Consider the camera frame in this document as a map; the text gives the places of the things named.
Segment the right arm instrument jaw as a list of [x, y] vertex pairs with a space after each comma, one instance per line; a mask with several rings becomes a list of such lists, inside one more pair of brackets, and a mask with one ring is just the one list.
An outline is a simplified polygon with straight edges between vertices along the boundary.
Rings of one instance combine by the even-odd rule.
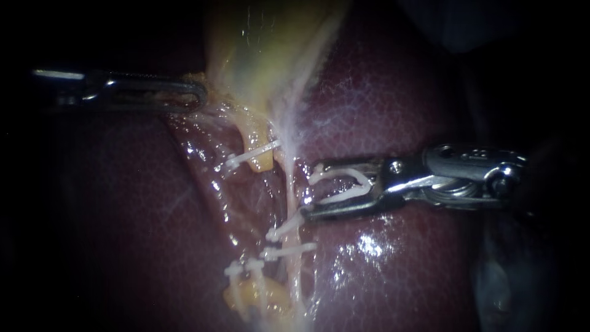
[[371, 183], [384, 188], [393, 184], [391, 159], [386, 157], [348, 157], [319, 160], [313, 167], [313, 185], [322, 180], [351, 176], [359, 184]]
[[377, 190], [340, 202], [310, 204], [301, 208], [301, 215], [306, 221], [337, 221], [393, 211], [405, 204], [406, 199], [402, 195]]

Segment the left arm instrument jaw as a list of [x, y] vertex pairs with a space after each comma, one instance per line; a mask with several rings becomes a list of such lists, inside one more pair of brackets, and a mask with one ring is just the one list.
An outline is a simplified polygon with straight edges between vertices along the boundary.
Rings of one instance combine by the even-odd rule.
[[84, 108], [112, 113], [191, 113], [205, 106], [199, 82], [145, 74], [97, 72], [86, 78]]

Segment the right arm instrument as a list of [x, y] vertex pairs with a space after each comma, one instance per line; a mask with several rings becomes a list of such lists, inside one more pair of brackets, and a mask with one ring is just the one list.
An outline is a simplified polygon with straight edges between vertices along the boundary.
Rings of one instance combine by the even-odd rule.
[[472, 144], [439, 144], [385, 163], [382, 197], [458, 210], [503, 209], [520, 185], [528, 158]]

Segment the left arm instrument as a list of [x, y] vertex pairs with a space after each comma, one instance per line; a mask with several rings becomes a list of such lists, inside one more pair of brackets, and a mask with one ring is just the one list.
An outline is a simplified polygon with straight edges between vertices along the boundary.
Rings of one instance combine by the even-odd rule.
[[35, 97], [42, 110], [100, 110], [101, 72], [33, 69]]

